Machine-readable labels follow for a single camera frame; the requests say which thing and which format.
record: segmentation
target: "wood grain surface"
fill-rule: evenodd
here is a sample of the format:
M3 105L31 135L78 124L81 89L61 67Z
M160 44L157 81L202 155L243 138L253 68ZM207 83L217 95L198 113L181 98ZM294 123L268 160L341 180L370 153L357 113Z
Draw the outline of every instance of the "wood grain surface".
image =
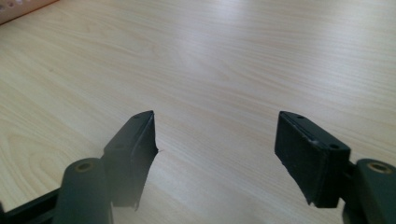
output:
M0 26L8 211L154 110L139 210L116 223L342 223L274 153L279 110L396 164L396 1L61 0Z

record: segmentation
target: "wooden table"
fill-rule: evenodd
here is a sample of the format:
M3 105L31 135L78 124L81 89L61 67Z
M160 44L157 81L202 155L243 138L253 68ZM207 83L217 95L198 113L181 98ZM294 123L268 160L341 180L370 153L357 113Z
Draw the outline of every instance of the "wooden table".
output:
M0 26L0 200L57 189L156 113L141 206L116 223L342 223L274 153L280 110L396 164L396 1L61 0Z

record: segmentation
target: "light wooden surface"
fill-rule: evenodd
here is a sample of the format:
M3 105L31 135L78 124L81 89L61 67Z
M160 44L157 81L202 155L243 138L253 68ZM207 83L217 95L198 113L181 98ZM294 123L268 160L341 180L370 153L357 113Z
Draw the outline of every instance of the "light wooden surface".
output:
M274 154L300 113L396 164L396 1L61 0L0 26L0 200L6 210L100 157L156 113L141 207L116 223L342 223Z

